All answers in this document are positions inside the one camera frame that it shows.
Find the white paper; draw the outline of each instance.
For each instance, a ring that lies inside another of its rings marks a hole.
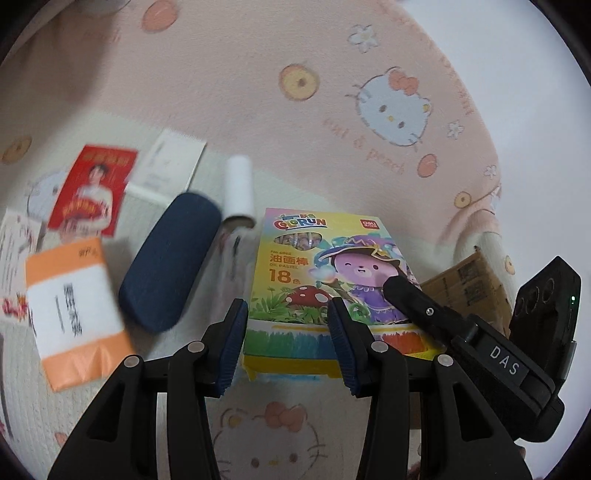
[[[163,130],[150,151],[138,159],[125,193],[167,207],[189,188],[204,148],[201,140]]]
[[[0,225],[0,301],[2,318],[28,323],[25,260],[37,250],[41,222],[7,209]]]
[[[123,330],[105,265],[93,265],[31,286],[31,321],[41,359]]]

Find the white card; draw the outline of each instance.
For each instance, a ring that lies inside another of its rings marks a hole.
[[[150,151],[136,162],[125,193],[167,207],[189,188],[204,148],[201,140],[163,130]]]
[[[41,222],[7,209],[0,225],[2,318],[28,324],[25,260],[37,250]]]

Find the photo of person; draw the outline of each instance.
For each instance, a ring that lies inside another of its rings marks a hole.
[[[135,151],[86,146],[60,192],[49,221],[62,243],[112,236]]]

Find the hello kitty face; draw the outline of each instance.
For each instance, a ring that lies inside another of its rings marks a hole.
[[[407,147],[420,141],[431,102],[417,93],[418,80],[398,68],[370,79],[357,95],[357,112],[371,130],[391,144]]]
[[[299,480],[316,463],[323,444],[304,407],[271,402],[264,415],[226,410],[213,439],[222,480]]]

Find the deli logo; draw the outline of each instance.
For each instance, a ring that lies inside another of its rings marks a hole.
[[[368,230],[379,230],[379,225],[375,220],[361,220],[361,225]]]

